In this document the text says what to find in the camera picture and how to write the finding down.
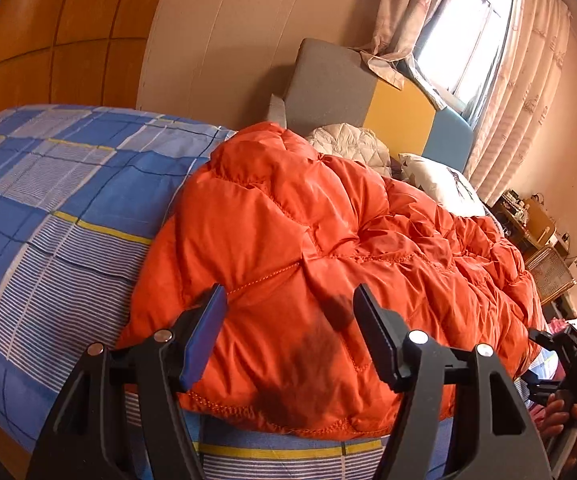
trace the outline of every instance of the desk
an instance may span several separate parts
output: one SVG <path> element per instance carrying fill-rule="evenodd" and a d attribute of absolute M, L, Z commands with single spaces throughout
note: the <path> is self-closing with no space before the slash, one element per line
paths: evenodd
<path fill-rule="evenodd" d="M 498 200 L 491 210 L 502 227 L 510 232 L 509 240 L 520 250 L 525 261 L 544 247 L 544 244 L 538 243 L 526 227 L 504 207 L 504 202 Z"/>

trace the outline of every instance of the striped fabric pattern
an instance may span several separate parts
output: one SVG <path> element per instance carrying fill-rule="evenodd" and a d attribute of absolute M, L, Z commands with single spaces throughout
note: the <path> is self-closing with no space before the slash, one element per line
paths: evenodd
<path fill-rule="evenodd" d="M 28 451 L 86 347 L 115 344 L 176 193 L 233 134 L 107 107 L 0 112 L 0 425 Z M 139 397 L 127 392 L 125 399 L 139 477 L 152 478 Z M 209 479 L 370 478 L 385 444 L 184 417 Z"/>

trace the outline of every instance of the pink curtain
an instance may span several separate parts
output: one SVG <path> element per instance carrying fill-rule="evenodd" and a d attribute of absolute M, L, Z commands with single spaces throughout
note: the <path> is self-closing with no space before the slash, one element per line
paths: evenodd
<path fill-rule="evenodd" d="M 562 0 L 513 0 L 502 63 L 465 169 L 488 205 L 506 190 L 549 113 L 562 73 L 569 17 Z"/>
<path fill-rule="evenodd" d="M 389 62 L 411 55 L 422 28 L 443 1 L 448 0 L 381 0 L 371 46 L 362 53 L 369 68 L 401 89 L 404 77 Z"/>

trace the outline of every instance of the silver bolt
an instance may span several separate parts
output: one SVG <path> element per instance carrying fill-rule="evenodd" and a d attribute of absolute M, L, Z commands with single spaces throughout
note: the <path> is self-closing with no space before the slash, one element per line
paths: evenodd
<path fill-rule="evenodd" d="M 165 328 L 158 330 L 153 334 L 153 339 L 155 339 L 158 343 L 166 343 L 170 341 L 172 338 L 172 333 L 170 330 L 166 330 Z"/>
<path fill-rule="evenodd" d="M 475 349 L 477 350 L 478 354 L 484 357 L 490 357 L 493 355 L 493 349 L 486 343 L 480 343 L 475 347 Z"/>
<path fill-rule="evenodd" d="M 423 345 L 429 340 L 429 337 L 422 330 L 412 330 L 409 332 L 409 339 L 416 345 Z"/>
<path fill-rule="evenodd" d="M 91 356 L 100 355 L 102 352 L 104 352 L 104 345 L 102 343 L 93 343 L 86 349 L 86 353 Z"/>

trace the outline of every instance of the orange quilt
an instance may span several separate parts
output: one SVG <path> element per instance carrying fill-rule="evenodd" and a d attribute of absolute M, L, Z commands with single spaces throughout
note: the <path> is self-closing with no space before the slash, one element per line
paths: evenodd
<path fill-rule="evenodd" d="M 228 314 L 185 409 L 248 430 L 347 440 L 389 433 L 399 396 L 377 378 L 353 290 L 444 345 L 487 342 L 512 376 L 544 328 L 533 278 L 489 218 L 460 218 L 276 124 L 246 128 L 191 176 L 157 235 L 119 346 L 170 326 L 214 283 Z M 446 387 L 442 417 L 451 416 Z"/>

